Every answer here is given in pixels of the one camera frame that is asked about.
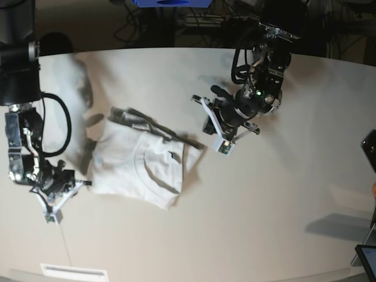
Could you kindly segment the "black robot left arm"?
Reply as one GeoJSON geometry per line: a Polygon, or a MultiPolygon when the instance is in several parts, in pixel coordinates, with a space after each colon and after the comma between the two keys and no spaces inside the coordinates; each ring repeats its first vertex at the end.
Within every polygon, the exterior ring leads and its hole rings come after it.
{"type": "Polygon", "coordinates": [[[304,34],[308,6],[308,1],[263,1],[258,24],[244,31],[236,45],[231,81],[241,88],[231,94],[213,85],[215,99],[192,97],[209,108],[204,133],[222,135],[229,142],[235,140],[239,127],[260,133],[251,120],[281,105],[284,72],[294,43],[304,34]]]}

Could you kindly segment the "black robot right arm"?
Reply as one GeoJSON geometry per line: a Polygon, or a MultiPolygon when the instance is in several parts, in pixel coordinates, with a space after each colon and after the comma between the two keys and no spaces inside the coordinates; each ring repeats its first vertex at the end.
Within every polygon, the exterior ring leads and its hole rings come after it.
{"type": "Polygon", "coordinates": [[[72,122],[63,100],[43,93],[39,80],[39,42],[35,31],[35,1],[1,1],[1,106],[5,113],[8,140],[9,178],[45,202],[49,196],[71,196],[90,181],[78,180],[74,170],[60,160],[56,166],[50,157],[61,155],[72,136],[72,122]],[[42,148],[45,118],[33,103],[45,98],[60,104],[66,117],[67,135],[55,152],[42,148]]]}

